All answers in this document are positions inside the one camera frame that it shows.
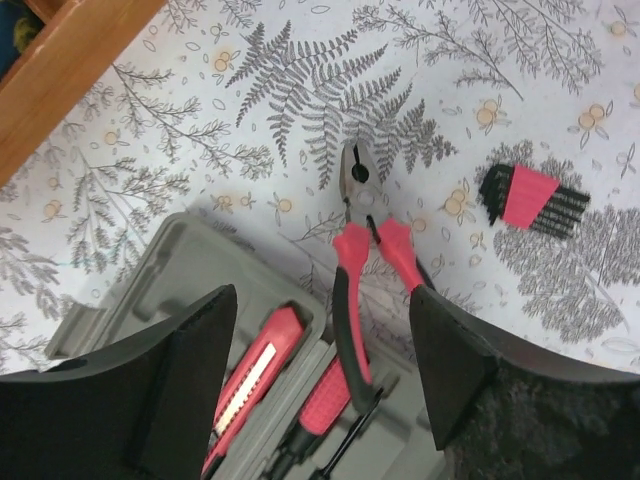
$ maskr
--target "toolbox compartment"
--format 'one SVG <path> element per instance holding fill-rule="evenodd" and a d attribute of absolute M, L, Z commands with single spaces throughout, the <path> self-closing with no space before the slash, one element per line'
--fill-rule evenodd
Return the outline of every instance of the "toolbox compartment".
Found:
<path fill-rule="evenodd" d="M 238 315 L 227 376 L 285 303 L 301 312 L 305 333 L 286 367 L 235 437 L 214 480 L 258 480 L 299 410 L 336 355 L 323 305 L 199 218 L 174 214 L 162 224 L 111 309 L 76 306 L 47 347 L 51 358 L 77 356 L 109 345 L 181 311 L 225 284 L 238 295 Z M 444 480 L 445 462 L 429 430 L 418 368 L 385 345 L 367 341 L 376 385 L 385 395 L 370 425 L 351 445 L 333 480 Z M 336 425 L 285 480 L 307 480 L 323 467 L 356 418 L 347 406 Z"/>

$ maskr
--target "wire cutter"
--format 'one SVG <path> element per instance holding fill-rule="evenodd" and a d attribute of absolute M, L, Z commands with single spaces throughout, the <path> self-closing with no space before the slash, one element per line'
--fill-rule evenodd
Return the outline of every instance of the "wire cutter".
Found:
<path fill-rule="evenodd" d="M 338 254 L 333 286 L 333 328 L 351 402 L 359 414 L 365 415 L 375 404 L 376 392 L 362 340 L 358 297 L 371 237 L 410 295 L 418 286 L 434 287 L 417 260 L 410 227 L 391 216 L 375 164 L 361 142 L 342 151 L 340 194 L 346 205 L 346 225 L 333 241 Z"/>

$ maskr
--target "tablecloth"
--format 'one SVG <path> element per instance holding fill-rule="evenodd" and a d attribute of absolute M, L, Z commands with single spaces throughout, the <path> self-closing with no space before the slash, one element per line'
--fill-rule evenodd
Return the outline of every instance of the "tablecloth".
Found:
<path fill-rule="evenodd" d="M 442 295 L 640 371 L 639 22 L 633 0 L 169 0 L 0 192 L 0 369 L 46 367 L 69 306 L 113 303 L 172 212 L 329 307 L 358 138 Z M 590 193 L 575 237 L 490 227 L 495 162 Z M 375 253 L 361 290 L 364 328 L 412 358 Z"/>

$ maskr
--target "wooden frame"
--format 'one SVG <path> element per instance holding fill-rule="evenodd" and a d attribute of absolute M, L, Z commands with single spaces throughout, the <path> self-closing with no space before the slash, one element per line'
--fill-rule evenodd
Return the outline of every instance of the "wooden frame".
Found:
<path fill-rule="evenodd" d="M 46 21 L 63 0 L 30 1 Z M 0 82 L 0 187 L 164 3 L 67 0 L 55 12 Z"/>

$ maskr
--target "pliers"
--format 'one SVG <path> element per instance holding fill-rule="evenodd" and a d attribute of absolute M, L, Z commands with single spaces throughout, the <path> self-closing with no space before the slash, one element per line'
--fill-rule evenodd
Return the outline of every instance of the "pliers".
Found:
<path fill-rule="evenodd" d="M 338 254 L 333 286 L 333 328 L 352 405 L 359 414 L 365 415 L 376 401 L 376 392 L 362 341 L 358 297 L 371 237 L 410 295 L 419 286 L 434 287 L 416 257 L 410 227 L 397 222 L 385 205 L 382 182 L 362 142 L 348 145 L 342 151 L 340 194 L 346 205 L 346 225 L 333 241 Z"/>

